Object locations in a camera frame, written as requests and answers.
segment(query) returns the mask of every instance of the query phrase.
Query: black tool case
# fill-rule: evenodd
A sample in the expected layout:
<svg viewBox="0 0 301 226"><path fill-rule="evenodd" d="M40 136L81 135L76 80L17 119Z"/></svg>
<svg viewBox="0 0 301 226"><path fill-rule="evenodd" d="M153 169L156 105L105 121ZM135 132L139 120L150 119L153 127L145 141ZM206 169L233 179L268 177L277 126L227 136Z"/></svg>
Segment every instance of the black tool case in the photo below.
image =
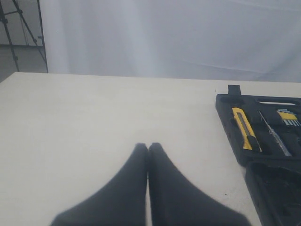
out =
<svg viewBox="0 0 301 226"><path fill-rule="evenodd" d="M244 149L233 108L243 110L261 151ZM246 167L246 183L262 225L301 226L301 98L242 95L240 86L229 85L228 94L216 96L216 109L238 163ZM298 121L284 123L278 113L283 109ZM259 111L291 156L284 154Z"/></svg>

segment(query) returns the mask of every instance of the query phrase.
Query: white curtain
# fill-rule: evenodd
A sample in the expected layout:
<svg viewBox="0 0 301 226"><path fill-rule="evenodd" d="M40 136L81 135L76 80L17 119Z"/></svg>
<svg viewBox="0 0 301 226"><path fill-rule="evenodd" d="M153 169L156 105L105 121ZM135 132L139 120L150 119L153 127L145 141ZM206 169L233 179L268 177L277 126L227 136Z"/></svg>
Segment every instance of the white curtain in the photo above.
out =
<svg viewBox="0 0 301 226"><path fill-rule="evenodd" d="M301 81L300 0L41 0L51 73Z"/></svg>

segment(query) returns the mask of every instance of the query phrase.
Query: yellow utility knife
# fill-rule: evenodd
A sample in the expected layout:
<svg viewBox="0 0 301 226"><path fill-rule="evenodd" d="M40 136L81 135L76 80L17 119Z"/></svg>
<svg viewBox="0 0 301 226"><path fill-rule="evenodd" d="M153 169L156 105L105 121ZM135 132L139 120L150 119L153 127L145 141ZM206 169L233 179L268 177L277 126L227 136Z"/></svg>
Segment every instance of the yellow utility knife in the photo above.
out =
<svg viewBox="0 0 301 226"><path fill-rule="evenodd" d="M243 111L238 107L233 107L234 119L243 135L244 149L262 152L254 131Z"/></svg>

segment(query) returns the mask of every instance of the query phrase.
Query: precision screwdriver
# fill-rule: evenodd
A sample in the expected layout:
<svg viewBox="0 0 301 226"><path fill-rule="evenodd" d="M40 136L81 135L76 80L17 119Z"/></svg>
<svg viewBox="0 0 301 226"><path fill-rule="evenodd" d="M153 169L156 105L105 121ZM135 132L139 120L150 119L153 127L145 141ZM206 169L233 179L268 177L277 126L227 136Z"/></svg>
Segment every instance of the precision screwdriver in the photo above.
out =
<svg viewBox="0 0 301 226"><path fill-rule="evenodd" d="M261 111L258 111L259 114L261 115L263 121L265 122L265 124L267 125L268 129L269 129L269 133L275 138L276 142L278 143L278 145L280 146L281 150L283 151L285 156L292 156L292 154L288 151L288 149L286 148L285 144L283 143L283 141L281 140L280 136L275 132L275 130L272 129L272 127L268 124L268 122L265 120L264 116L262 115Z"/></svg>

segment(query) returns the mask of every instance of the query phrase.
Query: table surface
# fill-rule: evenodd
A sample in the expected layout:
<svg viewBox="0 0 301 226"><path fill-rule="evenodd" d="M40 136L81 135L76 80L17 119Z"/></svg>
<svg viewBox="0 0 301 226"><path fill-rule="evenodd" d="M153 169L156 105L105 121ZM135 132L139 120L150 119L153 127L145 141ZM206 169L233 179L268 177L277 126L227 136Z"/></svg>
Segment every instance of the table surface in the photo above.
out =
<svg viewBox="0 0 301 226"><path fill-rule="evenodd" d="M301 83L11 75L0 83L0 225L49 225L105 185L138 142L160 142L194 185L260 225L214 106L228 84L240 84L247 95L297 97L301 89Z"/></svg>

